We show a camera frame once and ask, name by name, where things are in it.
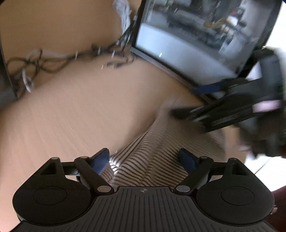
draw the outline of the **striped cloth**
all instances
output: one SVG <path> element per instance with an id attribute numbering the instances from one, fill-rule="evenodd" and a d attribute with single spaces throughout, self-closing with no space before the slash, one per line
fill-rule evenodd
<path id="1" fill-rule="evenodd" d="M 200 157 L 206 155 L 226 162 L 220 130 L 205 134 L 197 123 L 179 121 L 169 112 L 181 104 L 168 102 L 161 107 L 153 125 L 127 146 L 111 155 L 101 176 L 118 186 L 170 186 L 174 188 L 188 174 L 178 162 L 185 148 Z"/>

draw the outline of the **ribbed rubber surface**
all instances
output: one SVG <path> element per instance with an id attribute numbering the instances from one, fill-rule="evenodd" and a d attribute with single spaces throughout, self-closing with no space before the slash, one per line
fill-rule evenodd
<path id="1" fill-rule="evenodd" d="M 188 196 L 168 187 L 120 187 L 100 196 L 81 218 L 65 225 L 41 227 L 20 223 L 13 232 L 271 232 L 266 222 L 237 227 L 215 222 L 203 215 Z"/>

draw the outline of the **computer monitor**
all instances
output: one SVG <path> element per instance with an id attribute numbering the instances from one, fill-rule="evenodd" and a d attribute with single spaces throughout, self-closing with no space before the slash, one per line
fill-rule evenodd
<path id="1" fill-rule="evenodd" d="M 234 78 L 261 49 L 281 0 L 143 0 L 131 51 L 191 85 Z"/>

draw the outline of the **white cable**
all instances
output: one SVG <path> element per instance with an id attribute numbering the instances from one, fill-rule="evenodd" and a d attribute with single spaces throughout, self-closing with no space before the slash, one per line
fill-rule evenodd
<path id="1" fill-rule="evenodd" d="M 74 57 L 74 60 L 76 61 L 78 59 L 78 51 L 76 51 L 76 54 L 75 54 L 75 57 Z"/>
<path id="2" fill-rule="evenodd" d="M 34 88 L 34 83 L 32 81 L 32 78 L 26 75 L 26 69 L 22 69 L 22 78 L 24 85 L 26 87 L 26 90 L 31 93 L 32 89 Z"/>
<path id="3" fill-rule="evenodd" d="M 113 7 L 116 9 L 116 12 L 119 14 L 121 18 L 121 28 L 122 34 L 128 29 L 130 26 L 130 6 L 128 0 L 114 0 Z"/>
<path id="4" fill-rule="evenodd" d="M 26 59 L 31 59 L 35 54 L 40 53 L 41 51 L 42 51 L 42 56 L 45 56 L 45 57 L 53 57 L 53 58 L 65 59 L 68 56 L 66 54 L 60 54 L 60 53 L 56 53 L 54 51 L 49 51 L 49 50 L 46 50 L 46 49 L 34 49 L 34 50 L 30 51 L 26 55 Z"/>

